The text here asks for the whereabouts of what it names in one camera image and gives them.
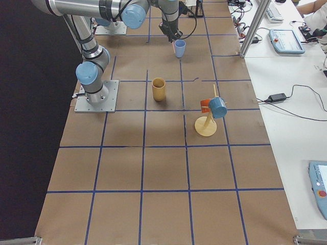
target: person's arm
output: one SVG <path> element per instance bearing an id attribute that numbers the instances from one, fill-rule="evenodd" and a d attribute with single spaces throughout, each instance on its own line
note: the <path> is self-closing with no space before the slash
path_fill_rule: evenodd
<path id="1" fill-rule="evenodd" d="M 304 4 L 296 8 L 301 15 L 311 14 L 316 12 L 318 9 L 320 9 L 321 6 L 324 5 L 325 3 L 327 3 L 327 0 L 316 0 L 312 3 Z"/>

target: red emergency stop button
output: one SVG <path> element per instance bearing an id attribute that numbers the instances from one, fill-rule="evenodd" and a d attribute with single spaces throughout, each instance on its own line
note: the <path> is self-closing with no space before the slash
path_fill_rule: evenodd
<path id="1" fill-rule="evenodd" d="M 324 198 L 327 194 L 326 194 L 325 191 L 320 190 L 320 191 L 318 191 L 318 195 L 319 195 L 320 197 Z"/>

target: white mounting plate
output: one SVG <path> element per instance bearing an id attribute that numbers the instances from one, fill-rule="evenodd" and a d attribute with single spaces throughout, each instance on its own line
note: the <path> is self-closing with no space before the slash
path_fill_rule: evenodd
<path id="1" fill-rule="evenodd" d="M 90 104 L 85 96 L 78 96 L 75 112 L 76 113 L 95 113 L 95 112 L 109 112 L 114 113 L 116 110 L 116 102 L 118 95 L 119 80 L 104 81 L 103 85 L 109 90 L 108 98 L 99 104 Z M 80 93 L 85 93 L 84 88 L 81 86 Z"/>
<path id="2" fill-rule="evenodd" d="M 97 36 L 126 36 L 127 26 L 121 21 L 114 30 L 107 30 L 103 26 L 98 26 L 96 30 Z"/>

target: black wall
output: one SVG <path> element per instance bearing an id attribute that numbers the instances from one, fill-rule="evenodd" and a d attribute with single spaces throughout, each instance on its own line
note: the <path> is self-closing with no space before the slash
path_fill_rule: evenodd
<path id="1" fill-rule="evenodd" d="M 0 7 L 0 239 L 34 236 L 81 55 L 62 17 Z"/>

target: white keyboard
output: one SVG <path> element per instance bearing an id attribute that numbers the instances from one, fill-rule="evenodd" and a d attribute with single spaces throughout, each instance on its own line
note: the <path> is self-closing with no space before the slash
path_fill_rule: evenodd
<path id="1" fill-rule="evenodd" d="M 270 2 L 267 8 L 266 16 L 271 23 L 282 23 L 284 21 L 284 18 L 279 13 L 273 0 Z"/>

